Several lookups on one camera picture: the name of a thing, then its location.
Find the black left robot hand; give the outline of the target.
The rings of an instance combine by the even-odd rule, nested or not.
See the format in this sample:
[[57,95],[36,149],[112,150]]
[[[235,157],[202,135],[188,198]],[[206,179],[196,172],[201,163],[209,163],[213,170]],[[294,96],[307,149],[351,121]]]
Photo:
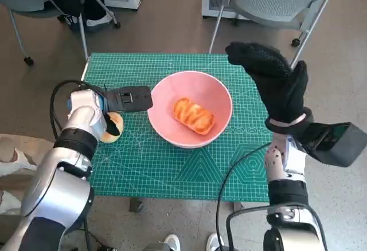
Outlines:
[[108,112],[104,114],[106,121],[106,132],[112,136],[119,136],[122,129],[120,128],[122,117],[116,112]]

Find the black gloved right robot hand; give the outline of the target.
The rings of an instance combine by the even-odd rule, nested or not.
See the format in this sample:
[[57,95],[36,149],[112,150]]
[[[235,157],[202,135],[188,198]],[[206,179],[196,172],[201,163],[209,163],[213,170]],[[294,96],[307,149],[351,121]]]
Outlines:
[[304,113],[305,61],[291,69],[277,49],[258,43],[232,42],[225,51],[228,61],[242,66],[255,82],[270,119],[289,124]]

